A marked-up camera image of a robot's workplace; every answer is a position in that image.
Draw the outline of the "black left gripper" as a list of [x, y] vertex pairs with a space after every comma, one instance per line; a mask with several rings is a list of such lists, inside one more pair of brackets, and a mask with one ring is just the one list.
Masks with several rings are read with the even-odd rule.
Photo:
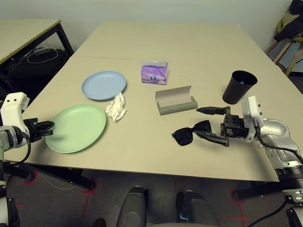
[[53, 131], [50, 130], [54, 126], [52, 121], [38, 122], [37, 118], [24, 119], [25, 126], [28, 128], [29, 137], [31, 142], [36, 142], [41, 137], [53, 135]]

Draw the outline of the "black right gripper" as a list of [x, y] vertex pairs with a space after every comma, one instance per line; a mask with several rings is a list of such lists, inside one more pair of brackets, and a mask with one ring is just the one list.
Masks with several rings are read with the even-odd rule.
[[195, 131], [195, 134], [209, 142], [217, 143], [225, 147], [229, 146], [229, 138], [245, 138], [248, 135], [249, 128], [244, 125], [244, 119], [238, 115], [231, 114], [229, 106], [219, 107], [201, 107], [196, 109], [197, 112], [208, 115], [224, 115], [223, 123], [221, 123], [221, 136], [206, 131]]

